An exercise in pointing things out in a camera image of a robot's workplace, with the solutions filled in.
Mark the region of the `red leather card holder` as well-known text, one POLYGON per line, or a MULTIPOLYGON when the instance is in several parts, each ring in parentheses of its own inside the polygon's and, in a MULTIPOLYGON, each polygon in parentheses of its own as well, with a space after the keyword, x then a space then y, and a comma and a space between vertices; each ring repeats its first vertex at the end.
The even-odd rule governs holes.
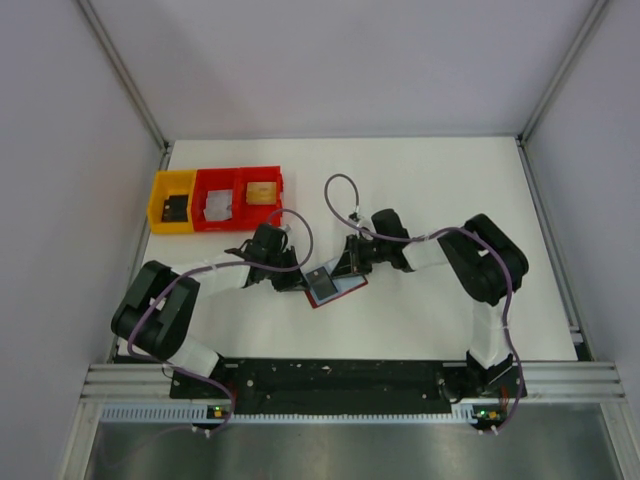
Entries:
POLYGON ((308 284, 305 294, 313 309, 320 308, 368 285, 363 275, 333 278, 331 273, 338 262, 339 258, 336 257, 303 273, 308 284))

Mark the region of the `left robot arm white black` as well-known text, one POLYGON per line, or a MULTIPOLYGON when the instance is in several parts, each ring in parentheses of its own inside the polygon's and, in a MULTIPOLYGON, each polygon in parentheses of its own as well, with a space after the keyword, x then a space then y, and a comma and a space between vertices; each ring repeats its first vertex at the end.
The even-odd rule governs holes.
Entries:
POLYGON ((208 377, 220 354, 189 334, 199 298, 240 290, 268 280, 277 291, 302 288, 304 278, 287 231, 258 226, 241 247, 181 268, 145 263, 111 320, 111 331, 136 357, 158 360, 208 377))

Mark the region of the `gold credit card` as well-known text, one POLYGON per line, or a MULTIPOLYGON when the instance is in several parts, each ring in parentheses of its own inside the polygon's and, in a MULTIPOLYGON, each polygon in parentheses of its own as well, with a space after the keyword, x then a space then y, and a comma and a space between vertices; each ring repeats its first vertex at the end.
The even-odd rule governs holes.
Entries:
POLYGON ((251 206, 275 205, 279 198, 276 182, 248 182, 245 200, 251 206))

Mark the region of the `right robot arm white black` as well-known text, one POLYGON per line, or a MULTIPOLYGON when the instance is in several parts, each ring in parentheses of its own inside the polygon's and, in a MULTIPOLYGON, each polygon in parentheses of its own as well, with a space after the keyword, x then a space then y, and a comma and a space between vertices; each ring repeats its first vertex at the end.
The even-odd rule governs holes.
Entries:
POLYGON ((461 227, 446 227, 414 241, 393 209, 372 216, 373 231, 358 226, 346 237, 334 279, 366 276, 373 266, 389 263, 405 273, 447 264, 472 299, 472 336, 465 373, 447 378, 444 386, 460 399, 461 392, 488 395, 504 387, 516 355, 506 332, 508 309, 529 263, 516 244, 484 213, 461 227))

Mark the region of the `silver VIP credit card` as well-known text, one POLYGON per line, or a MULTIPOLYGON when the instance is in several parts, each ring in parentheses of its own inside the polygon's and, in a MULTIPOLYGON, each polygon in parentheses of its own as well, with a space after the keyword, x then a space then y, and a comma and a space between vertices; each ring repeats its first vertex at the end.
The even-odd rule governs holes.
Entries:
POLYGON ((232 203, 232 190, 212 190, 207 193, 205 207, 203 209, 204 218, 208 222, 221 222, 219 220, 218 209, 222 202, 232 203))

